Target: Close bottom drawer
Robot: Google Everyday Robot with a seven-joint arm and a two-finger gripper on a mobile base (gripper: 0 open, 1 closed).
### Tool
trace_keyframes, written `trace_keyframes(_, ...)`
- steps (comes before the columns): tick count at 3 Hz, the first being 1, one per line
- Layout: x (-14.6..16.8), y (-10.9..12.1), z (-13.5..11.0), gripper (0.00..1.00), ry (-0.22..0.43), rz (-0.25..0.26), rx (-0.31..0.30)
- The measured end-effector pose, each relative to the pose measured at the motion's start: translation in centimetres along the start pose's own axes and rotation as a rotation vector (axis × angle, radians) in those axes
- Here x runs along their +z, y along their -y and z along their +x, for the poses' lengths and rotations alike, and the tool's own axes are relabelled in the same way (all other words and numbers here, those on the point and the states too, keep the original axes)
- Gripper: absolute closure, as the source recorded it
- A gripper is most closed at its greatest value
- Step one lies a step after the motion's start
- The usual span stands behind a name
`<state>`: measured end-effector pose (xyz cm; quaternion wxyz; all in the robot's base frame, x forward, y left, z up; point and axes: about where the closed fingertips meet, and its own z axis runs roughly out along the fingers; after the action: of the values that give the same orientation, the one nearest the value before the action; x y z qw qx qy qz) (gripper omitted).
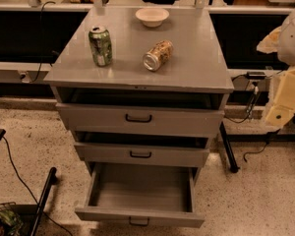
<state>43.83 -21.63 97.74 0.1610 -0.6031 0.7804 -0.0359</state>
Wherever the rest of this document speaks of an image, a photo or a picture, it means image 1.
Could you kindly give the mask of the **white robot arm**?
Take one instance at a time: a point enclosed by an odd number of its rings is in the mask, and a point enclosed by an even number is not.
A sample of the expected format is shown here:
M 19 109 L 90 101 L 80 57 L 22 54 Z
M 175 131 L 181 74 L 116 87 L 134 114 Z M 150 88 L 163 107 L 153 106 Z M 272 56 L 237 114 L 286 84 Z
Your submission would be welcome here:
M 285 72 L 271 79 L 263 113 L 267 125 L 281 128 L 295 114 L 295 9 L 257 45 L 257 50 L 276 53 L 278 60 L 288 65 Z

